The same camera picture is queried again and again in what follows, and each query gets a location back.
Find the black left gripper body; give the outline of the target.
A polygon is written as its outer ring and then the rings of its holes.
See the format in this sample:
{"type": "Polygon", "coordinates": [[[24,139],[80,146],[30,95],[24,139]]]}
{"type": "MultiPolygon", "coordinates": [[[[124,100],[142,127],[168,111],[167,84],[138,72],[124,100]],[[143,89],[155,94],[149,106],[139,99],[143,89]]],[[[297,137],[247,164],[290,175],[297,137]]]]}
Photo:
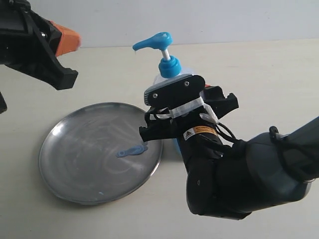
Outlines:
{"type": "Polygon", "coordinates": [[[0,2],[0,63],[59,88],[54,73],[61,32],[31,9],[27,0],[0,2]]]}

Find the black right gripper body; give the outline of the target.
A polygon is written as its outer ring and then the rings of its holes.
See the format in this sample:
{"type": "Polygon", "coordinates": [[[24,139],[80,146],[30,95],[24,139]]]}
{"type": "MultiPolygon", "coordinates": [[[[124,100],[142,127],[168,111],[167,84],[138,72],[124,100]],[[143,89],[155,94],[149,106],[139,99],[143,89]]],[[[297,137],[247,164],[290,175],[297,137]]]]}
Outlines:
{"type": "Polygon", "coordinates": [[[179,116],[177,118],[159,119],[146,121],[146,114],[155,115],[159,109],[150,107],[145,113],[145,122],[149,126],[153,122],[167,122],[171,126],[171,130],[174,134],[174,138],[178,138],[183,135],[187,129],[209,123],[211,125],[218,125],[219,120],[230,113],[231,111],[239,108],[238,99],[230,93],[228,96],[224,96],[220,86],[211,86],[207,90],[200,92],[199,96],[203,100],[202,106],[192,110],[185,116],[179,116]]]}

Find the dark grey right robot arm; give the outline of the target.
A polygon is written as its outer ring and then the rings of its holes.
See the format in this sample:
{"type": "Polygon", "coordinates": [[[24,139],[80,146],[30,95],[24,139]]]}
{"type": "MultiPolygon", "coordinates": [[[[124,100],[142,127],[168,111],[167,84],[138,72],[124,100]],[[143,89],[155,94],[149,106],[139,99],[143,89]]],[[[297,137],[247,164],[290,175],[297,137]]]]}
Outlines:
{"type": "Polygon", "coordinates": [[[143,141],[176,139],[186,201],[200,216],[242,220],[303,199],[319,176],[319,121],[283,135],[275,126],[244,141],[220,122],[239,107],[219,86],[173,84],[145,91],[143,141]]]}

